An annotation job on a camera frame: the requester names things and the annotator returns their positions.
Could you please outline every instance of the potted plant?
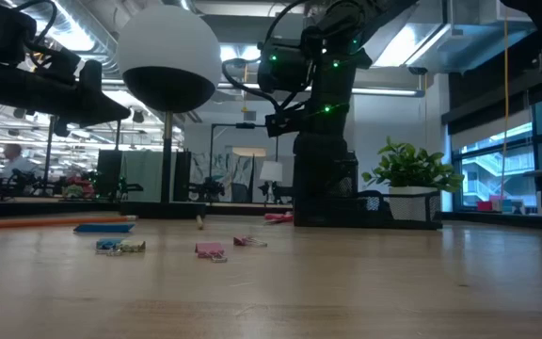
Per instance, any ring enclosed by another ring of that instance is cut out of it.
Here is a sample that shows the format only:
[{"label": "potted plant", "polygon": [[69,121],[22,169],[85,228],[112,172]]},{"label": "potted plant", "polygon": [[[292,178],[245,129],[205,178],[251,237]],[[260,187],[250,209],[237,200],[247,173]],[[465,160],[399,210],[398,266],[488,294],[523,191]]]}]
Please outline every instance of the potted plant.
[{"label": "potted plant", "polygon": [[[444,153],[428,154],[420,148],[418,152],[408,143],[392,143],[378,154],[382,155],[379,166],[372,173],[364,172],[367,185],[388,184],[391,195],[415,196],[438,190],[455,193],[461,189],[464,176],[454,173],[452,165],[441,163]],[[395,219],[425,220],[425,199],[392,197],[391,211]]]}]

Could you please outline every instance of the orange strip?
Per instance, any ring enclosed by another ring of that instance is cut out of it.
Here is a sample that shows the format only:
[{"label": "orange strip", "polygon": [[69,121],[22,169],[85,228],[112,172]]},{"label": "orange strip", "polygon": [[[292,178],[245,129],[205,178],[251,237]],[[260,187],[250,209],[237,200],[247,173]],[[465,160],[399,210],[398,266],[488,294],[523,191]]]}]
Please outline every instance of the orange strip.
[{"label": "orange strip", "polygon": [[11,227],[40,227],[40,226],[59,226],[59,225],[71,225],[82,224],[91,222],[123,222],[123,221],[135,221],[136,216],[124,216],[124,217],[91,217],[91,218],[44,218],[44,219],[11,219],[0,220],[0,228]]}]

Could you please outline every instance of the white lampshade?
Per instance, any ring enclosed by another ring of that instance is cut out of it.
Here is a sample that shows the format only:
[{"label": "white lampshade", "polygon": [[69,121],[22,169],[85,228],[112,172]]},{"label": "white lampshade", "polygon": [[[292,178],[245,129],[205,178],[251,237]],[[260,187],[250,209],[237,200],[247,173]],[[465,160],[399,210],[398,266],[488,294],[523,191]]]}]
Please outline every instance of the white lampshade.
[{"label": "white lampshade", "polygon": [[263,169],[261,170],[261,180],[278,183],[283,181],[283,165],[275,161],[263,162]]},{"label": "white lampshade", "polygon": [[122,77],[145,105],[183,113],[206,103],[221,77],[215,33],[196,14],[176,6],[151,6],[120,31]]}]

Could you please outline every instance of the pink binder clip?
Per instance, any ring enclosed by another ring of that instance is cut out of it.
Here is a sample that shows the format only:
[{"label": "pink binder clip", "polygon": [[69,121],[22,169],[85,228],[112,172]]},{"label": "pink binder clip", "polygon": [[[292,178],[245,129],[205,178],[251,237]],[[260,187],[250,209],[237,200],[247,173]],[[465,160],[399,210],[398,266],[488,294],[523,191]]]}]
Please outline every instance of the pink binder clip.
[{"label": "pink binder clip", "polygon": [[195,252],[199,258],[210,258],[213,263],[227,263],[225,250],[220,243],[198,243]]}]

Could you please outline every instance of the yellow cable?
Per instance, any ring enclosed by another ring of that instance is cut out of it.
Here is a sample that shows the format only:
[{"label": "yellow cable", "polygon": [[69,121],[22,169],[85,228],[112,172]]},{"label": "yellow cable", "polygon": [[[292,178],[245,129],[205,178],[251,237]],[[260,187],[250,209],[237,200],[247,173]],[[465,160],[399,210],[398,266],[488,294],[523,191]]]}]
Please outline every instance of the yellow cable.
[{"label": "yellow cable", "polygon": [[503,192],[505,191],[505,160],[507,159],[507,129],[509,122],[509,24],[507,14],[507,8],[505,8],[505,132],[503,135],[503,161],[501,167],[501,201],[503,201]]}]

